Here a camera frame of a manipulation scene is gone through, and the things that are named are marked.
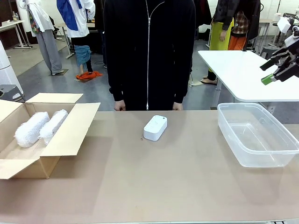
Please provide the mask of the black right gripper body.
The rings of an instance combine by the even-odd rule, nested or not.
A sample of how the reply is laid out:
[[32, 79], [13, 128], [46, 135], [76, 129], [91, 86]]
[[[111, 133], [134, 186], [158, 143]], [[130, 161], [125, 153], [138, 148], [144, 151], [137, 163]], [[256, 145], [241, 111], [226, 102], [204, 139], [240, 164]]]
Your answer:
[[271, 61], [277, 65], [271, 80], [284, 82], [292, 76], [299, 77], [299, 40], [286, 40], [285, 47], [272, 54]]

